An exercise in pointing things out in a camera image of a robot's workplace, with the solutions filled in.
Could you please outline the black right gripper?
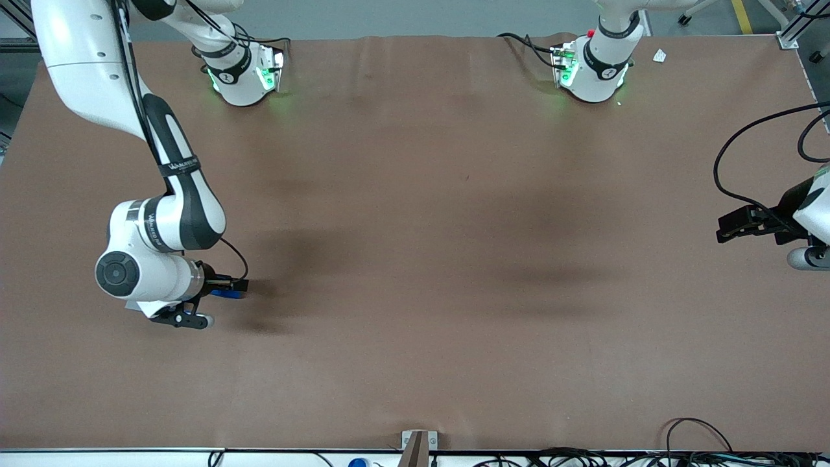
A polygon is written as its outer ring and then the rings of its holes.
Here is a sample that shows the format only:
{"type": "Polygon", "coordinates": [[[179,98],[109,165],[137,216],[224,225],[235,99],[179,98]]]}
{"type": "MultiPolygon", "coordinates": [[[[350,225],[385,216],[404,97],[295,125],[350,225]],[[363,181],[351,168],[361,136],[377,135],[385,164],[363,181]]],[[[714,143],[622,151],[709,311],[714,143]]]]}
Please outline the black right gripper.
{"type": "Polygon", "coordinates": [[[202,276],[202,286],[198,292],[198,297],[210,295],[214,291],[247,291],[249,281],[242,278],[230,278],[228,284],[224,286],[224,280],[217,275],[214,268],[204,262],[198,262],[200,274],[202,276]]]}

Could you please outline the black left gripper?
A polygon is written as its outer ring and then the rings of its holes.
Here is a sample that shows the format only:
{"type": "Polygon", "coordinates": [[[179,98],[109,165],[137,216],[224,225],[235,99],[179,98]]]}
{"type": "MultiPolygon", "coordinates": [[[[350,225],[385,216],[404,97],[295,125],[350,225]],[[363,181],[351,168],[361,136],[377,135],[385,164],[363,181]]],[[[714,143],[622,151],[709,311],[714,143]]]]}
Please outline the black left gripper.
{"type": "Polygon", "coordinates": [[[813,178],[807,178],[796,186],[786,190],[779,203],[777,215],[788,225],[785,231],[776,219],[755,205],[744,205],[721,216],[721,225],[717,230],[717,243],[727,243],[738,237],[763,236],[777,234],[777,245],[782,246],[796,240],[807,240],[809,234],[792,216],[807,198],[813,178]]]}

